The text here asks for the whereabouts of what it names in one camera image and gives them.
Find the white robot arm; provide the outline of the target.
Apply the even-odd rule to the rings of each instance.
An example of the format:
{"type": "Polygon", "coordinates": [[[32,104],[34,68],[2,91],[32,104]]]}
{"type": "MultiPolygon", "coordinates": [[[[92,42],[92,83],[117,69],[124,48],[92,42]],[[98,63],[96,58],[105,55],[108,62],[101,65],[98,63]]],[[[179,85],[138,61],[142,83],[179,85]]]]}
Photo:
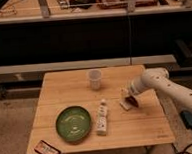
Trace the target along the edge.
{"type": "Polygon", "coordinates": [[[136,99],[136,96],[149,89],[162,91],[173,100],[178,101],[192,112],[192,89],[179,85],[169,79],[168,71],[163,68],[146,68],[140,75],[122,89],[122,100],[136,99]]]}

